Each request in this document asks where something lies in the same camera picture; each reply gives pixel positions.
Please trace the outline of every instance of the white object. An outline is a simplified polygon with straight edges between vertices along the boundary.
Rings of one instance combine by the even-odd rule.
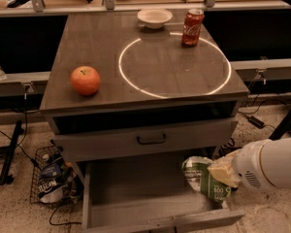
[[[158,29],[163,27],[173,14],[164,9],[144,9],[138,12],[137,17],[145,23],[145,27]]]
[[[238,151],[232,151],[226,156],[213,161],[211,166],[208,167],[211,175],[217,180],[233,188],[239,186],[241,179],[232,166],[234,156]]]
[[[233,168],[251,190],[291,188],[291,138],[244,146],[235,155]]]

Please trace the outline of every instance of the drawer handle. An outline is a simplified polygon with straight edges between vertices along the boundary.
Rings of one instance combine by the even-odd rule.
[[[163,144],[166,142],[167,137],[166,134],[162,134],[162,139],[160,140],[154,140],[154,141],[147,141],[147,140],[143,140],[140,136],[137,137],[137,142],[140,145],[153,145],[153,144]]]

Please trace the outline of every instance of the chair leg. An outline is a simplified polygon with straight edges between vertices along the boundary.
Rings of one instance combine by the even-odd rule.
[[[291,130],[291,110],[284,117],[279,126],[275,129],[273,134],[270,136],[271,140],[279,140],[285,132]]]

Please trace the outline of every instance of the open drawer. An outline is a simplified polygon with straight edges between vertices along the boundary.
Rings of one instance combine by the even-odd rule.
[[[179,152],[88,162],[83,232],[189,232],[235,223],[231,212],[186,182]]]

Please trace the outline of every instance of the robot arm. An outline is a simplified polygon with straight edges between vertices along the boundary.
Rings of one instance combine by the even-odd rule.
[[[214,161],[209,170],[231,187],[242,183],[256,191],[291,188],[291,138],[250,143]]]

